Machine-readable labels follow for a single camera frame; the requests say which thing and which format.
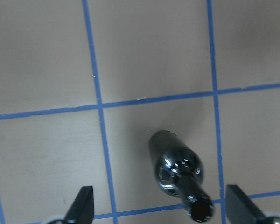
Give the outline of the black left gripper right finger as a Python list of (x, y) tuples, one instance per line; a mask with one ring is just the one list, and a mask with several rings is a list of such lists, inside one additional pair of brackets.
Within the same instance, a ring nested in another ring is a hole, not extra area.
[(231, 224), (262, 224), (265, 214), (238, 185), (226, 185), (226, 216)]

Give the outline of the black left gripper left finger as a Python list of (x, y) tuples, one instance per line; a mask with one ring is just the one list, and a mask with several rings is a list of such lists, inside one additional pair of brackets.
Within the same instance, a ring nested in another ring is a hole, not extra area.
[(64, 224), (92, 224), (94, 219), (94, 193), (92, 186), (83, 186), (66, 213)]

